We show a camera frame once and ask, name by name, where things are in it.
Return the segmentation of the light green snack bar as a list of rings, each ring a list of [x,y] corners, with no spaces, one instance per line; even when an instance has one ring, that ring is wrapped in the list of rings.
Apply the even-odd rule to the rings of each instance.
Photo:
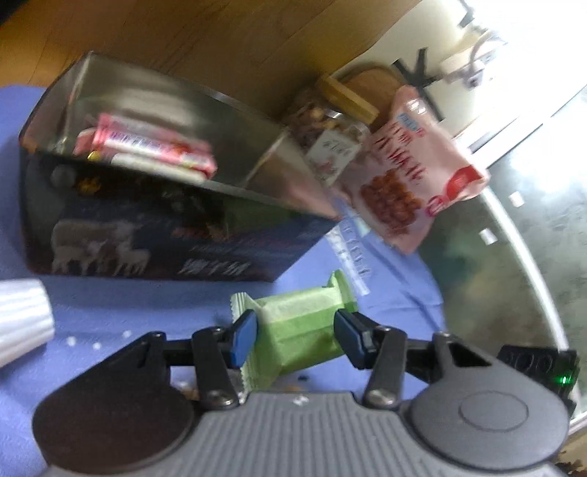
[[[244,389],[268,390],[281,376],[311,368],[342,355],[334,337],[337,310],[358,310],[344,272],[333,271],[327,284],[264,298],[245,292],[231,296],[238,319],[253,311],[258,319],[257,339],[241,366]]]

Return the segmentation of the white yellow-lid jelly cup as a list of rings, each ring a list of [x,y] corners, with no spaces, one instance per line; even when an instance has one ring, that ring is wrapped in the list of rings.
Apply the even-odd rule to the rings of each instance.
[[[0,285],[0,367],[45,345],[55,335],[48,293],[36,278],[2,280]]]

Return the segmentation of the pink wafer bar pack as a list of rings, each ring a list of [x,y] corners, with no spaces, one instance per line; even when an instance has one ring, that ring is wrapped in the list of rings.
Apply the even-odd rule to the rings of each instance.
[[[101,113],[81,131],[73,154],[91,162],[199,185],[214,176],[210,144],[151,123]]]

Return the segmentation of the blue printed tablecloth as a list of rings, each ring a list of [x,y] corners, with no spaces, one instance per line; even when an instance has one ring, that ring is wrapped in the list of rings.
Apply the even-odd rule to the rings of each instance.
[[[29,278],[18,208],[18,134],[43,94],[39,87],[1,87],[1,280]],[[428,340],[446,328],[436,281],[417,254],[403,256],[373,233],[359,244],[369,293],[357,293],[359,310],[376,322]],[[231,321],[230,297],[261,298],[327,284],[341,268],[327,238],[278,280],[268,282],[147,281],[42,276],[52,303],[56,334],[45,347],[1,368],[1,476],[45,471],[32,435],[35,407],[50,392],[149,331],[185,339],[203,327]],[[313,390],[352,390],[368,378],[345,357],[285,378]]]

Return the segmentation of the black sheep print box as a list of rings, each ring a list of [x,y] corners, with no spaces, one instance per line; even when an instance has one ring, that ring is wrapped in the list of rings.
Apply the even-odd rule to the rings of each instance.
[[[101,113],[208,142],[188,185],[73,154]],[[26,261],[46,274],[273,281],[339,222],[284,129],[224,94],[97,53],[55,80],[20,135]]]

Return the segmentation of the pink twisted snack bag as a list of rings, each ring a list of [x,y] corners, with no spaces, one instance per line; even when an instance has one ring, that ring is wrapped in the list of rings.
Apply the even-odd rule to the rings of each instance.
[[[457,146],[414,87],[400,87],[388,121],[335,182],[358,216],[392,247],[412,254],[435,217],[475,198],[489,173]]]

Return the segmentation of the peanut jar with gold lid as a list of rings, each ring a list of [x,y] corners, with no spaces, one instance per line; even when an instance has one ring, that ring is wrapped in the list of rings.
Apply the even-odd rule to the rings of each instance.
[[[302,90],[282,121],[324,185],[331,186],[361,151],[379,110],[334,77]]]

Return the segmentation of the round woven wooden board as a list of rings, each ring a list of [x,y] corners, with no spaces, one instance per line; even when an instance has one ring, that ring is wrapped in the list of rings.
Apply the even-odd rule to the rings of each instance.
[[[394,68],[378,63],[354,66],[338,79],[378,109],[378,116],[370,125],[371,132],[388,121],[395,94],[404,84]]]

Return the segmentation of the black tape cross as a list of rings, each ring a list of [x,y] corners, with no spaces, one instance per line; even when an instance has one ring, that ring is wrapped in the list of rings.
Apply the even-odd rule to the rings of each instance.
[[[418,91],[419,96],[429,106],[430,111],[434,114],[437,121],[443,121],[445,115],[440,111],[436,101],[428,93],[428,87],[433,83],[437,83],[443,77],[438,73],[427,73],[427,47],[418,50],[415,66],[409,70],[402,59],[396,59],[392,66],[404,83],[409,84]]]

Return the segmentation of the wooden panel board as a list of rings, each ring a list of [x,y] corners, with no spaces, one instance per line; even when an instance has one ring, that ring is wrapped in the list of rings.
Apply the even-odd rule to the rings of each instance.
[[[88,51],[276,115],[366,52],[413,1],[27,1],[1,25],[1,83],[46,87]]]

